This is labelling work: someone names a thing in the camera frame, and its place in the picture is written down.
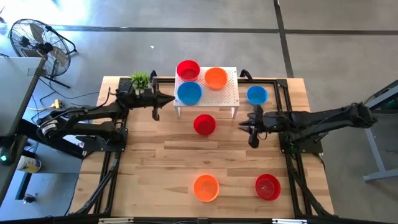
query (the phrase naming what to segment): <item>concrete floor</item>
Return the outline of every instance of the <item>concrete floor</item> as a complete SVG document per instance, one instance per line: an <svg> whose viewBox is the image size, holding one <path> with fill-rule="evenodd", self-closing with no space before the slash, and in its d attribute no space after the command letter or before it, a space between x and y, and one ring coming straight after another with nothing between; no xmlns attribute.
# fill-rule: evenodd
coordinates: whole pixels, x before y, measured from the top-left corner
<svg viewBox="0 0 398 224"><path fill-rule="evenodd" d="M5 1L0 16L11 25L20 18L38 19L48 24L110 27L219 27L277 29L272 0L41 0ZM377 0L279 0L286 29L317 30L398 30L397 1ZM43 8L47 13L40 13ZM0 52L15 55L6 32L0 35ZM222 34L171 32L60 32L72 40L79 54L60 81L73 87L55 88L77 96L98 91L104 75L131 75L136 70L156 70L159 75L174 75L179 61L191 58L202 66L222 65L246 68L255 77L286 77L279 34ZM304 78L313 111L363 101L397 79L398 40L396 35L287 35L294 77ZM39 83L34 96L49 89ZM67 100L94 105L97 95ZM47 98L50 104L55 99ZM387 168L398 168L394 135L396 118L382 118L373 128ZM362 175L377 171L362 129L332 131L322 140L326 176L335 213L341 217L398 222L398 178L371 184ZM54 183L51 194L28 205L23 218L60 215L68 208L76 174L46 175ZM35 181L30 194L39 192ZM3 205L0 220L22 218Z"/></svg>

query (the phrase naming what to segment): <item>wooden table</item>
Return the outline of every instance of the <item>wooden table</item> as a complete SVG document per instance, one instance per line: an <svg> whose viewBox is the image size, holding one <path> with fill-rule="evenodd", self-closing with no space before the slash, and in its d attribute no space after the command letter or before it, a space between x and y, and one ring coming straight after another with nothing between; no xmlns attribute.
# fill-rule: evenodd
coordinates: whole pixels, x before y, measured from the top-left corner
<svg viewBox="0 0 398 224"><path fill-rule="evenodd" d="M98 104L105 101L109 87L114 92L119 78L103 78ZM293 110L310 111L303 79L288 78L287 82ZM159 86L161 92L173 95L173 83ZM238 123L252 111L246 101L250 86L239 84L241 106L235 120L230 118L229 108L185 108L178 118L172 103L159 110L160 121L152 119L152 108L130 111L126 125L129 137L119 166L112 216L293 217L285 157L279 151L277 134L269 134L259 148L252 149L248 134L238 129ZM272 85L262 86L269 93L264 111L275 111ZM113 100L114 96L110 96L108 103ZM209 137L199 136L193 129L193 120L203 113L217 120L217 129ZM71 212L77 211L97 187L103 157L103 152L94 152L83 161ZM303 154L303 164L308 187L333 213L322 163L311 154ZM193 183L201 174L211 174L220 183L220 194L213 202L201 202L193 194ZM254 183L261 174L278 178L282 191L277 200L267 202L257 196ZM107 189L104 192L103 207ZM297 192L304 210L301 190Z"/></svg>

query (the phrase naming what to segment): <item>white container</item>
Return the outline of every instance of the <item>white container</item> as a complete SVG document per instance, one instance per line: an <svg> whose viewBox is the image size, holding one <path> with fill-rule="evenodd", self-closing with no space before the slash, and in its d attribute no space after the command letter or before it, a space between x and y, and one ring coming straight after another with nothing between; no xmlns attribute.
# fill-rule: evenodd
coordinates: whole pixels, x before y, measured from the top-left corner
<svg viewBox="0 0 398 224"><path fill-rule="evenodd" d="M21 156L18 162L17 170L33 174L39 171L41 167L42 162L40 162L38 159Z"/></svg>

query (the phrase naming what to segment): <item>potted plant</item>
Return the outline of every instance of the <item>potted plant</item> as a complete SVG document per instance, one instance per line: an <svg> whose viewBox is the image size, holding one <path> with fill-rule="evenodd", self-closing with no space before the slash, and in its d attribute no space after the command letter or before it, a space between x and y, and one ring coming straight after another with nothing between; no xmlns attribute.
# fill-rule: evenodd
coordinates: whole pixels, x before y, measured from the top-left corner
<svg viewBox="0 0 398 224"><path fill-rule="evenodd" d="M132 87L136 90L137 95L140 94L141 90L148 88L149 77L146 72L134 72L130 76Z"/></svg>

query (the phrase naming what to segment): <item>plastic bowl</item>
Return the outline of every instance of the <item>plastic bowl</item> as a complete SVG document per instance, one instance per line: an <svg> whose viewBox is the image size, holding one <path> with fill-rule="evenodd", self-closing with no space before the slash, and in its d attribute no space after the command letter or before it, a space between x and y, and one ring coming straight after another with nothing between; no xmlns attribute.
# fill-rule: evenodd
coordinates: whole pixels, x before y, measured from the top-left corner
<svg viewBox="0 0 398 224"><path fill-rule="evenodd" d="M220 192L220 185L212 175L201 175L193 185L193 193L202 202L211 202Z"/></svg>
<svg viewBox="0 0 398 224"><path fill-rule="evenodd" d="M216 129L216 119L208 114L197 116L193 122L195 131L203 136L209 136Z"/></svg>
<svg viewBox="0 0 398 224"><path fill-rule="evenodd" d="M268 100L267 90L261 86L252 86L246 92L246 98L252 105L261 105Z"/></svg>
<svg viewBox="0 0 398 224"><path fill-rule="evenodd" d="M264 200L275 200L280 195L280 183L270 174L262 174L256 180L256 192Z"/></svg>
<svg viewBox="0 0 398 224"><path fill-rule="evenodd" d="M195 82L185 82L177 90L177 96L181 102L188 106L197 104L203 94L201 86Z"/></svg>
<svg viewBox="0 0 398 224"><path fill-rule="evenodd" d="M183 81L195 81L199 72L200 67L193 60L185 60L177 65L177 74Z"/></svg>
<svg viewBox="0 0 398 224"><path fill-rule="evenodd" d="M222 90L227 81L228 75L222 68L211 68L205 73L205 83L211 90Z"/></svg>

